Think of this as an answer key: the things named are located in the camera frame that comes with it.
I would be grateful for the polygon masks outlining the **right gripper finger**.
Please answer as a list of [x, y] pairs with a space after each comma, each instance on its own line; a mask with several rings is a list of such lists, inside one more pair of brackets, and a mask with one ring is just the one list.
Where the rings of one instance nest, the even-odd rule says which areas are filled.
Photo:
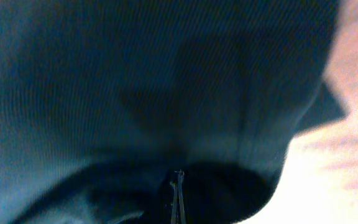
[[179, 209], [180, 209], [180, 222], [181, 224], [186, 224], [186, 215], [185, 215], [185, 205], [183, 199], [183, 181], [184, 181], [185, 173], [180, 170], [178, 172], [178, 202], [179, 202]]
[[170, 181], [170, 185], [173, 189], [173, 199], [172, 199], [172, 212], [170, 218], [170, 224], [177, 224], [177, 210], [178, 210], [178, 179], [179, 172], [175, 172], [173, 179]]

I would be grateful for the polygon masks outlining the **black polo shirt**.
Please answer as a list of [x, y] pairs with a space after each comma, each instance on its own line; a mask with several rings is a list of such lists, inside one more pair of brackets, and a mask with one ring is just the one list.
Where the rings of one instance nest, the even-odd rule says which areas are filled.
[[0, 1], [0, 223], [236, 223], [344, 116], [333, 0]]

